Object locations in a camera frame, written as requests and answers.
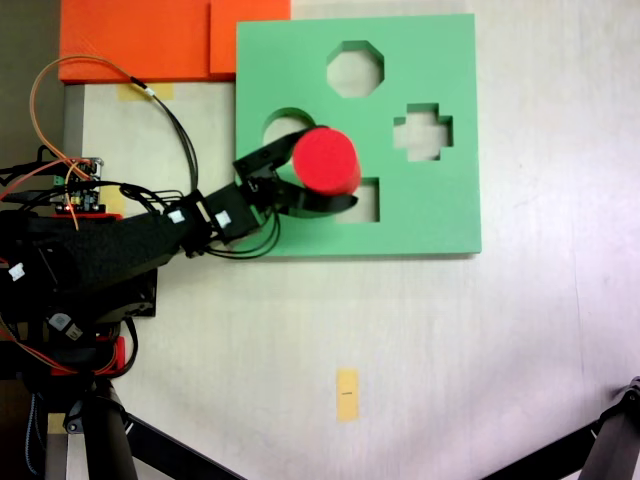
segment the red cylinder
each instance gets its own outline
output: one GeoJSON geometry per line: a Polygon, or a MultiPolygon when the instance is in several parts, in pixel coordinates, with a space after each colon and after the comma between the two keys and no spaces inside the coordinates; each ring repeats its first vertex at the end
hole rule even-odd
{"type": "Polygon", "coordinates": [[[293,168],[307,188],[323,195],[352,194],[362,180],[355,146],[344,133],[327,127],[298,141],[293,168]]]}

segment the black metal leg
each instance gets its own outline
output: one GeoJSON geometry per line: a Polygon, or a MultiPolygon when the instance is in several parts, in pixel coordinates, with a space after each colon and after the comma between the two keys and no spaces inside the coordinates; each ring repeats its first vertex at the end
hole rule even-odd
{"type": "Polygon", "coordinates": [[[133,456],[175,480],[245,480],[133,415],[127,431],[133,456]]]}
{"type": "Polygon", "coordinates": [[[622,409],[604,422],[579,480],[633,478],[640,452],[640,429],[634,415],[622,409]]]}
{"type": "Polygon", "coordinates": [[[89,399],[82,413],[91,480],[138,480],[121,410],[113,402],[89,399]]]}
{"type": "Polygon", "coordinates": [[[598,422],[593,422],[484,480],[561,480],[582,468],[598,429],[598,422]]]}

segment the orange foam block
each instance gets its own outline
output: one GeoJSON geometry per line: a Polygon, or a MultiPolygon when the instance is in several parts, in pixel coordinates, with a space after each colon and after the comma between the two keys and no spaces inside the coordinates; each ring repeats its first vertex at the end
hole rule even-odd
{"type": "Polygon", "coordinates": [[[236,76],[236,24],[290,20],[290,0],[211,0],[212,80],[231,81],[236,76]]]}
{"type": "MultiPolygon", "coordinates": [[[[290,18],[290,0],[62,0],[60,55],[103,56],[146,82],[233,80],[236,23],[290,18]]],[[[59,76],[126,80],[80,60],[62,64],[59,76]]]]}
{"type": "MultiPolygon", "coordinates": [[[[62,0],[60,55],[88,53],[145,81],[206,80],[209,0],[62,0]]],[[[67,83],[124,81],[97,63],[60,68],[67,83]]]]}

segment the white label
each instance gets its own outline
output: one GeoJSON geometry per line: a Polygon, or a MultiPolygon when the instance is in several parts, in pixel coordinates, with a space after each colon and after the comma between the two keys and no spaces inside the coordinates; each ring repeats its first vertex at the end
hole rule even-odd
{"type": "Polygon", "coordinates": [[[65,313],[56,313],[52,315],[51,318],[49,319],[49,324],[53,328],[61,332],[62,330],[64,330],[64,328],[67,325],[69,325],[70,321],[71,321],[71,317],[69,315],[65,313]]]}
{"type": "Polygon", "coordinates": [[[9,275],[11,275],[11,278],[14,282],[20,280],[25,275],[24,265],[22,263],[19,263],[18,265],[13,266],[9,269],[9,275]]]}
{"type": "Polygon", "coordinates": [[[184,215],[180,210],[174,210],[173,212],[169,212],[167,216],[171,219],[173,223],[181,223],[184,222],[184,215]]]}
{"type": "Polygon", "coordinates": [[[220,224],[220,228],[224,228],[231,223],[231,217],[226,210],[216,213],[216,220],[220,224]]]}
{"type": "Polygon", "coordinates": [[[69,327],[69,330],[67,330],[67,337],[69,337],[71,340],[77,340],[81,335],[82,330],[76,327],[75,323],[71,325],[71,327],[69,327]]]}

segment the circuit board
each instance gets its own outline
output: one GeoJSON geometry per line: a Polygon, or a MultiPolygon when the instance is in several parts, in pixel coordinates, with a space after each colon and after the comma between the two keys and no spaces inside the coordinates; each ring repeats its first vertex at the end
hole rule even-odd
{"type": "MultiPolygon", "coordinates": [[[[82,163],[78,165],[78,169],[91,177],[93,181],[99,181],[102,176],[102,166],[104,162],[98,157],[89,157],[87,160],[91,160],[91,163],[82,163]]],[[[72,175],[69,178],[69,183],[74,184],[83,182],[77,175],[72,175]]],[[[53,177],[54,187],[63,186],[65,178],[59,175],[53,177]]],[[[91,190],[76,191],[69,194],[70,204],[64,195],[59,195],[51,200],[51,205],[54,206],[56,214],[58,215],[70,215],[70,210],[73,208],[74,213],[105,213],[106,207],[100,203],[100,187],[95,187],[91,190]]]]}

